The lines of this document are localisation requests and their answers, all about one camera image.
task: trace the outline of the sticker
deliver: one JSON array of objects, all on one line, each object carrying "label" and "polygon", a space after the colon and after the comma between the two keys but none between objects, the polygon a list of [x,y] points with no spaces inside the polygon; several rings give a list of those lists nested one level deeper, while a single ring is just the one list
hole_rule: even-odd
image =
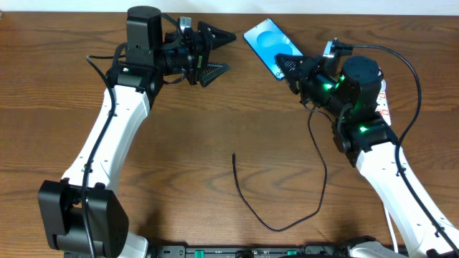
[{"label": "sticker", "polygon": [[376,100],[378,106],[376,111],[379,112],[382,118],[386,121],[387,125],[391,125],[389,106],[387,105],[387,96],[386,96],[386,80],[381,81],[381,92],[378,95]]}]

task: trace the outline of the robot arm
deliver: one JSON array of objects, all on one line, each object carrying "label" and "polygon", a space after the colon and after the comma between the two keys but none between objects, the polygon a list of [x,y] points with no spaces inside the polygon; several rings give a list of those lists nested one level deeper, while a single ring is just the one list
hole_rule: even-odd
[{"label": "robot arm", "polygon": [[[116,100],[115,115],[95,154],[88,187],[94,188],[99,183],[103,184],[105,189],[117,194],[121,168],[129,146],[138,127],[150,112],[150,106],[146,92],[136,92],[134,87],[116,85],[113,93]],[[62,180],[68,181],[70,185],[81,186],[87,157],[107,120],[110,106],[110,97],[105,90],[102,108],[93,129],[80,154],[62,176]]]},{"label": "robot arm", "polygon": [[[166,33],[164,41],[161,17],[176,26],[175,32]],[[116,198],[133,136],[163,84],[168,84],[164,76],[183,74],[182,79],[187,78],[190,85],[199,82],[206,87],[230,68],[227,64],[208,62],[210,51],[236,40],[234,34],[202,21],[198,23],[198,32],[194,32],[190,18],[174,21],[148,6],[128,10],[127,35],[128,42],[117,48],[112,66],[103,78],[108,89],[80,154],[60,182],[45,181],[39,190],[39,207],[52,249],[93,257],[146,256],[148,242],[128,232],[128,217]],[[123,50],[126,60],[120,61]],[[96,139],[100,136],[103,137],[99,143]],[[93,159],[88,161],[92,152]]]},{"label": "robot arm", "polygon": [[[427,251],[434,249],[439,254],[451,251],[451,247],[438,235],[435,227],[421,210],[402,178],[397,175],[394,161],[395,146],[392,143],[381,143],[372,146],[369,152],[362,151],[357,159],[356,167],[378,193],[384,205],[389,210],[397,228],[402,235],[410,257],[426,257]],[[439,210],[422,184],[417,180],[403,150],[400,160],[406,168],[405,174],[417,195],[445,229],[445,233],[459,244],[459,231],[446,219]]]},{"label": "robot arm", "polygon": [[[312,58],[278,54],[276,61],[290,90],[295,94],[300,93],[304,105],[312,102],[336,117],[332,125],[336,147],[346,154],[351,165],[359,169],[379,194],[400,230],[409,255],[433,257],[435,253],[451,252],[454,244],[459,245],[459,231],[446,219],[417,180],[402,149],[399,159],[406,171],[400,173],[404,173],[439,228],[454,244],[449,244],[445,237],[440,236],[443,232],[438,232],[432,225],[431,219],[408,190],[403,175],[399,175],[394,159],[397,136],[388,120],[382,116],[385,114],[375,112],[378,108],[377,98],[382,87],[385,87],[377,63],[368,57],[350,57],[343,63],[338,78],[334,76],[340,57],[350,55],[352,48],[335,39],[327,44],[323,56]],[[381,257],[377,253],[381,248],[369,250],[357,247],[350,255]]]}]

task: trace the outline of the green connector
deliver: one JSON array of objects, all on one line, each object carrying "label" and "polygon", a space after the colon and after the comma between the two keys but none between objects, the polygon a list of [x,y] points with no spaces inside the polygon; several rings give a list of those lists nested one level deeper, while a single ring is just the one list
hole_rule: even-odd
[{"label": "green connector", "polygon": [[194,251],[194,258],[204,258],[204,251]]}]

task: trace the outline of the smartphone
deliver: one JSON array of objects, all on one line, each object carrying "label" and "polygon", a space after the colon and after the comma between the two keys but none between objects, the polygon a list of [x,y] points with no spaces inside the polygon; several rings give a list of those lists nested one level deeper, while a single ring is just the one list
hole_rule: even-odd
[{"label": "smartphone", "polygon": [[275,63],[277,54],[303,56],[272,19],[266,19],[245,32],[244,39],[277,80],[284,78],[284,74]]}]

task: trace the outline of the wooden table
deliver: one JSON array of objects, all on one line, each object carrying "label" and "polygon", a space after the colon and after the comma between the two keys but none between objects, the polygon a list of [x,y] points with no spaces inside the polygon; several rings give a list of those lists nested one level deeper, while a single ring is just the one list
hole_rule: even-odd
[{"label": "wooden table", "polygon": [[[273,18],[309,55],[326,41],[380,44],[403,54],[423,86],[421,115],[404,142],[410,165],[440,209],[459,225],[459,18],[440,16],[189,14],[237,34],[211,54],[232,69],[208,88],[165,86],[139,128],[120,180],[130,230],[190,245],[301,245],[372,235],[390,238],[382,203],[314,115],[328,164],[321,212],[284,233],[265,229],[235,190],[273,227],[316,209],[323,167],[306,128],[308,113],[247,46],[243,32]],[[164,31],[171,31],[165,21]],[[104,85],[86,54],[112,54],[126,40],[126,14],[5,13],[0,20],[0,256],[60,256],[46,243],[37,205],[43,180],[59,180],[98,115]],[[388,83],[393,128],[413,116],[415,84],[397,58],[378,61]],[[100,61],[106,70],[109,62]]]}]

